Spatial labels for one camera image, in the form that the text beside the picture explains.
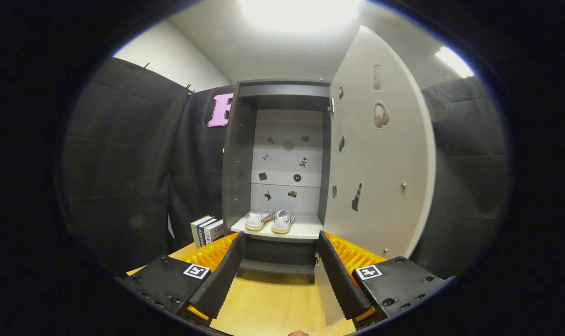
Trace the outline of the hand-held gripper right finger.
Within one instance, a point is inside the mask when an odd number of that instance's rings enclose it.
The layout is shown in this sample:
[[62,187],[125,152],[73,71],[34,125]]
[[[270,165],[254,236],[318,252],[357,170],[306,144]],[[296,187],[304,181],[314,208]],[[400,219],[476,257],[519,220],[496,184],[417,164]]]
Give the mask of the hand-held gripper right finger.
[[406,257],[382,258],[329,232],[319,232],[316,246],[340,309],[356,329],[412,310],[455,281]]

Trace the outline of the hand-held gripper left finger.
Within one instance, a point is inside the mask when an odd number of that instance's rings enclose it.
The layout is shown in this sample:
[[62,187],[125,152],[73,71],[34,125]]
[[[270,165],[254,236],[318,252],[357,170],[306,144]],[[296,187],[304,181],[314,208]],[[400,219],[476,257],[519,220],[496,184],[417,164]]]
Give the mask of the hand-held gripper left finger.
[[245,251],[244,232],[235,232],[184,257],[158,257],[119,283],[163,311],[209,327],[219,315]]

